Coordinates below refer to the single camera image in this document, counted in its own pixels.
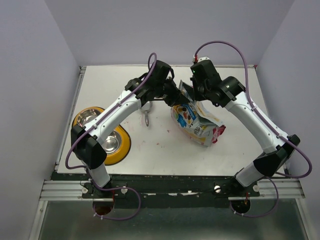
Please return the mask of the pet food bag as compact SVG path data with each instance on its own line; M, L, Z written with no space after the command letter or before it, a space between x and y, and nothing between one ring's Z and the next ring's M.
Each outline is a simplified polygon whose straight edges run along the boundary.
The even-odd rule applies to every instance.
M218 141L226 126L210 113L200 101L175 105L170 110L171 118L178 128L191 140L209 147Z

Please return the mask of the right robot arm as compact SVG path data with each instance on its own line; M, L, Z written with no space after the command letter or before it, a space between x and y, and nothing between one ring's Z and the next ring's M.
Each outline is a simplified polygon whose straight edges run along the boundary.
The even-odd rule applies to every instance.
M179 84L181 96L186 100L171 109L178 126L202 145L214 142L213 137L220 135L225 126L204 108L202 101L208 100L232 113L262 148L262 154L241 169L230 183L230 191L241 196L253 182L273 176L292 155L300 139L278 128L247 96L245 86L238 79L233 76L221 79L208 57L200 58L190 69L192 85L183 81Z

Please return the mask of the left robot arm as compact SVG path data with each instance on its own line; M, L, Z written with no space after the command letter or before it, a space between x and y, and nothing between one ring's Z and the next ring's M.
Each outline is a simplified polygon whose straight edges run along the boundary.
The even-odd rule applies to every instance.
M107 158L104 142L123 120L155 99L169 107L189 101L177 88L172 67L160 60L155 60L147 73L129 80L117 100L101 114L84 126L76 124L71 128L69 152L83 162L99 197L107 197L111 191L111 177L104 164Z

